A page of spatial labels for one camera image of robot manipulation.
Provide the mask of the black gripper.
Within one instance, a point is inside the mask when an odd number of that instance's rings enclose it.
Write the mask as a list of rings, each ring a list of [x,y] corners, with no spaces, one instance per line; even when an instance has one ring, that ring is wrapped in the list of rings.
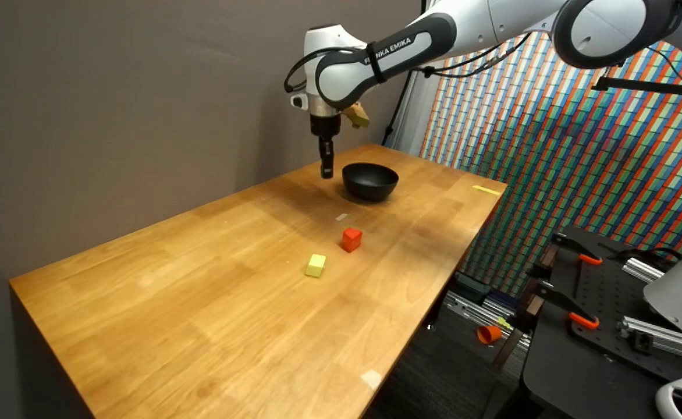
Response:
[[[310,133],[318,137],[318,158],[320,158],[320,178],[333,179],[333,137],[339,133],[339,116],[312,116],[310,118]]]

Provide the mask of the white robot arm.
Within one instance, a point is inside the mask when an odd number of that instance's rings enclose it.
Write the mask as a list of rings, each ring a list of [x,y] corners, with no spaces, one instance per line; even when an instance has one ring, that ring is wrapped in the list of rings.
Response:
[[[437,0],[375,43],[339,24],[314,26],[284,90],[310,114],[320,178],[333,178],[339,114],[364,90],[437,58],[485,52],[531,32],[546,32],[555,55],[573,68],[612,68],[656,43],[682,52],[682,0]]]

